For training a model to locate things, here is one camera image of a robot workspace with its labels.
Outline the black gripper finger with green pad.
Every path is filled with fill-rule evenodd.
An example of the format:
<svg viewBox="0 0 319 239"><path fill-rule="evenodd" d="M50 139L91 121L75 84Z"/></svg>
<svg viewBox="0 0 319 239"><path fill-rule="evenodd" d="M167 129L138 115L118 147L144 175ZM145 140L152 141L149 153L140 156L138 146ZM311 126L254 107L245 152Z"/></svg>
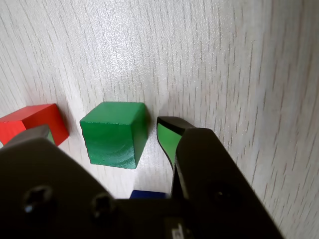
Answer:
<svg viewBox="0 0 319 239"><path fill-rule="evenodd" d="M3 239L113 239L111 198L95 178L32 131L0 151Z"/></svg>
<svg viewBox="0 0 319 239"><path fill-rule="evenodd" d="M216 134L178 117L158 117L180 137L162 145L189 203L190 229L199 239L280 239L279 229Z"/></svg>

